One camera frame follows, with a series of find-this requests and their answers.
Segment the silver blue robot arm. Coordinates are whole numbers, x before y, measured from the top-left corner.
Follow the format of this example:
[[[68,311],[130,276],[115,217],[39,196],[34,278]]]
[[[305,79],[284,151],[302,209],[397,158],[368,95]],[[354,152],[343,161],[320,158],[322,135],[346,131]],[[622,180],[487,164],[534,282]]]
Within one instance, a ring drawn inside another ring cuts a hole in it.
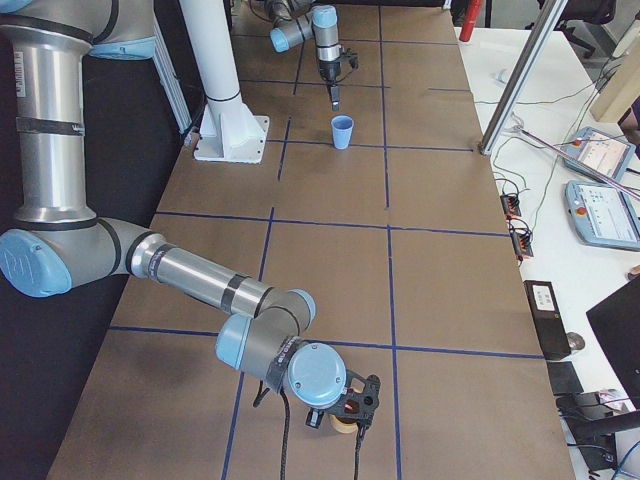
[[[309,408],[309,426],[332,415],[364,433],[380,380],[303,338],[316,315],[307,292],[274,288],[87,205],[82,60],[151,58],[152,3],[5,1],[1,31],[14,52],[24,199],[16,227],[1,237],[5,278],[32,297],[116,274],[172,286],[227,315],[215,346],[222,362],[259,379],[265,392],[296,396]]]
[[[272,23],[269,36],[278,53],[314,40],[318,71],[331,108],[340,109],[339,84],[359,68],[358,54],[339,41],[338,15],[334,6],[314,1],[265,1],[264,11]]]

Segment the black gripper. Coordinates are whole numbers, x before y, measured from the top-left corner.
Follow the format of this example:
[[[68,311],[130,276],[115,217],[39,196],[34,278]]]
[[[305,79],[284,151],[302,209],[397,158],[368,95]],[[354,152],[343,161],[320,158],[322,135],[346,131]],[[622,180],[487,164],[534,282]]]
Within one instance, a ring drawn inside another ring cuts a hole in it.
[[[319,74],[328,87],[329,99],[333,110],[340,109],[340,87],[338,83],[340,82],[339,76],[344,62],[347,62],[352,70],[359,68],[358,54],[351,48],[344,48],[342,45],[318,47]]]
[[[366,378],[348,370],[346,387],[338,401],[330,407],[318,409],[311,407],[305,425],[318,429],[325,415],[355,419],[359,430],[368,430],[379,406],[381,381],[375,374]]]

